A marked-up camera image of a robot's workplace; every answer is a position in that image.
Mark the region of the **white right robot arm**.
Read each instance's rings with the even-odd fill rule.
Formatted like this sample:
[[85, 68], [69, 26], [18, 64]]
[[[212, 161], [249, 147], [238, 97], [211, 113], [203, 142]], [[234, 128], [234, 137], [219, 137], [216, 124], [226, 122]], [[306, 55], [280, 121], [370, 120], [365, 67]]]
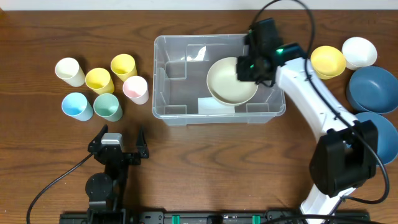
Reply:
[[298, 44], [248, 47], [248, 54], [238, 57], [238, 80], [268, 82], [285, 91], [317, 142], [309, 165], [313, 187], [300, 206], [300, 221], [332, 220], [340, 203], [376, 174], [377, 128], [338, 103]]

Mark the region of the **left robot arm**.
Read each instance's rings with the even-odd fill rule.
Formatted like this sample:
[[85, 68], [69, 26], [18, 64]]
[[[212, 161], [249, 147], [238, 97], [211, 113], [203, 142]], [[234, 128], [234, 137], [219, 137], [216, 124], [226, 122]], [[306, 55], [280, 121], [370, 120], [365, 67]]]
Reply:
[[149, 158], [143, 129], [139, 130], [136, 152], [124, 152], [123, 137], [109, 133], [105, 124], [88, 145], [88, 152], [105, 166], [104, 172], [92, 175], [86, 182], [89, 197], [88, 223], [130, 223], [129, 212], [123, 208], [128, 169]]

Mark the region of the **dark blue large bowl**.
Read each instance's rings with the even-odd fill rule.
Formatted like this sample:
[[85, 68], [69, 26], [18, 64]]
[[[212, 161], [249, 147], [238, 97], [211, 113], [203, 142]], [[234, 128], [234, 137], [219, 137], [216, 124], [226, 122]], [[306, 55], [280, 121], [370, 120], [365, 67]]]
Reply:
[[381, 67], [360, 68], [349, 80], [346, 98], [356, 111], [391, 113], [397, 109], [397, 78]]

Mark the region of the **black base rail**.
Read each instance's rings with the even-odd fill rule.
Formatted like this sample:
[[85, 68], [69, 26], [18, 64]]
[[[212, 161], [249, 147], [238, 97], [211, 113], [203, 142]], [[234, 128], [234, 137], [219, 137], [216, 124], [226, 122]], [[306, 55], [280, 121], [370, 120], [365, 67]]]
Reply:
[[125, 224], [258, 224], [276, 218], [299, 215], [298, 210], [268, 210], [264, 213], [64, 213], [59, 224], [125, 223]]

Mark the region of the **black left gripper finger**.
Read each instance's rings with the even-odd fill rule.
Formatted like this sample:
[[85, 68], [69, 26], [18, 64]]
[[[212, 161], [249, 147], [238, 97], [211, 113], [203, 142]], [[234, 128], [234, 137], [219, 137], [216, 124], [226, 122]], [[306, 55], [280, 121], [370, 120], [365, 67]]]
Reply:
[[101, 131], [90, 141], [88, 145], [88, 152], [100, 152], [102, 149], [102, 137], [108, 132], [108, 125], [105, 124]]
[[136, 141], [136, 148], [141, 158], [149, 158], [149, 149], [144, 136], [144, 128], [141, 126]]

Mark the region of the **yellow plastic cup rear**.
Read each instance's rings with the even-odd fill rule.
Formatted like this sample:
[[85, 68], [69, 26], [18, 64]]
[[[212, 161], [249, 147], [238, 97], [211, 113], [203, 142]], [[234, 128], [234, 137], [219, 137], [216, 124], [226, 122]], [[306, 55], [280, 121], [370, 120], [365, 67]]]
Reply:
[[137, 76], [136, 61], [129, 54], [119, 54], [111, 61], [111, 70], [125, 82], [129, 77]]

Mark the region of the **mint green plastic cup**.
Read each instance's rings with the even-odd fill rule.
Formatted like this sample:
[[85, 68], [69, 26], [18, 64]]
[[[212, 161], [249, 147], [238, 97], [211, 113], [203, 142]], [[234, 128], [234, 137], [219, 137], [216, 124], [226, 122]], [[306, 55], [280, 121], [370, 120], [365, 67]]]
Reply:
[[119, 121], [123, 116], [119, 100], [110, 93], [99, 95], [94, 101], [93, 109], [98, 116], [110, 122]]

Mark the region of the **yellow plastic cup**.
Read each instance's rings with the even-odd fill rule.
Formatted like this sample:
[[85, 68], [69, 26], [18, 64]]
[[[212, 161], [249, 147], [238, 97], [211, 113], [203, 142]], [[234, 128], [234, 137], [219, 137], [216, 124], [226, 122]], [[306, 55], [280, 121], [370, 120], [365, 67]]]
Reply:
[[114, 92], [114, 83], [110, 73], [104, 68], [94, 68], [86, 74], [86, 85], [95, 93], [102, 95]]
[[119, 54], [111, 61], [111, 70], [125, 82], [129, 77], [137, 76], [136, 61], [129, 54]]

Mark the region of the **light blue plastic cup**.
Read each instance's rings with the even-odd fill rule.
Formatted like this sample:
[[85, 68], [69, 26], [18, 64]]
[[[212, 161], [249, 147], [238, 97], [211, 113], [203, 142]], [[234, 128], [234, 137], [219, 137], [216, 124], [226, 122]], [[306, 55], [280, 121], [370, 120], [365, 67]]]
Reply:
[[68, 94], [62, 101], [62, 111], [79, 121], [88, 121], [93, 116], [93, 108], [82, 93]]

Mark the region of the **clear plastic storage bin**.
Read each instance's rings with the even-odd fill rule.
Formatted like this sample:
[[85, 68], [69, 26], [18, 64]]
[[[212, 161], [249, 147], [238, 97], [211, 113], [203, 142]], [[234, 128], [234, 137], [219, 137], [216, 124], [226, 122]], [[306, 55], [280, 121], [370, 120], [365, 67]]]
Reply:
[[210, 67], [226, 57], [245, 55], [244, 34], [161, 35], [154, 41], [153, 115], [169, 126], [210, 123], [266, 123], [286, 111], [284, 92], [260, 85], [233, 114], [198, 114], [198, 98], [212, 97]]

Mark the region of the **white small bowl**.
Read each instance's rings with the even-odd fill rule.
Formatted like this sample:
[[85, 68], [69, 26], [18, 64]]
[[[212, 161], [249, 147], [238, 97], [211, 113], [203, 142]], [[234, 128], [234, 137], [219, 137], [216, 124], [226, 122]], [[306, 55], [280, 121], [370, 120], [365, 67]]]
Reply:
[[342, 46], [346, 68], [358, 70], [373, 65], [377, 60], [377, 50], [372, 42], [362, 37], [351, 37]]

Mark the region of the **yellow small bowl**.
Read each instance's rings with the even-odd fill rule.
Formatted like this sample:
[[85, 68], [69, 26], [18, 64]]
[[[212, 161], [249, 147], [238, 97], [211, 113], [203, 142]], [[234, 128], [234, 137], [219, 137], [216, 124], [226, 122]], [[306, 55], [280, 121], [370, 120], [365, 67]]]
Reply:
[[312, 52], [310, 61], [318, 78], [322, 80], [341, 75], [346, 68], [346, 60], [342, 52], [328, 45], [317, 47]]

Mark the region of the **pink plastic cup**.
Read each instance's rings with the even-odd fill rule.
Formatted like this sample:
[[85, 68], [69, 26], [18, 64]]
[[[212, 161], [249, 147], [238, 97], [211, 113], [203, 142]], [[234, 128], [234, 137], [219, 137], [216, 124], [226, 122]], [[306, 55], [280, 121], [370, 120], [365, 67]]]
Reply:
[[149, 99], [147, 81], [140, 76], [131, 76], [123, 84], [123, 93], [135, 104], [143, 105]]

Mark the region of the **white label in bin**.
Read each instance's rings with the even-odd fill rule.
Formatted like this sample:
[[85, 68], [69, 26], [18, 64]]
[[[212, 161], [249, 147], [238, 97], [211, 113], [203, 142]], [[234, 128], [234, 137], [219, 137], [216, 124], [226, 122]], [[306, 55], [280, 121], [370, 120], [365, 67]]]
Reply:
[[216, 101], [212, 97], [198, 98], [198, 114], [233, 114], [235, 109], [233, 106], [225, 106]]

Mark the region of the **yellow plastic cup front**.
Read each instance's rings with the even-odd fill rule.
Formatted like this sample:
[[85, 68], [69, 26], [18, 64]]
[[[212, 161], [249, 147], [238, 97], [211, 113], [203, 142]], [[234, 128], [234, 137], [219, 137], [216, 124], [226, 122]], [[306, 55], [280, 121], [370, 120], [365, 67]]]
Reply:
[[94, 68], [86, 74], [86, 85], [95, 93], [102, 95], [114, 92], [114, 83], [110, 73], [104, 68]]

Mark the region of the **cream white plastic cup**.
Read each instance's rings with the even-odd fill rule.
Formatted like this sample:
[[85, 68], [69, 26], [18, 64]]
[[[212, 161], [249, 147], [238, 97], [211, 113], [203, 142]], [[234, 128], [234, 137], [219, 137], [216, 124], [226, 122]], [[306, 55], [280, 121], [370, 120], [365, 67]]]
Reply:
[[55, 74], [67, 84], [79, 87], [85, 83], [85, 74], [77, 60], [71, 57], [63, 58], [55, 66]]

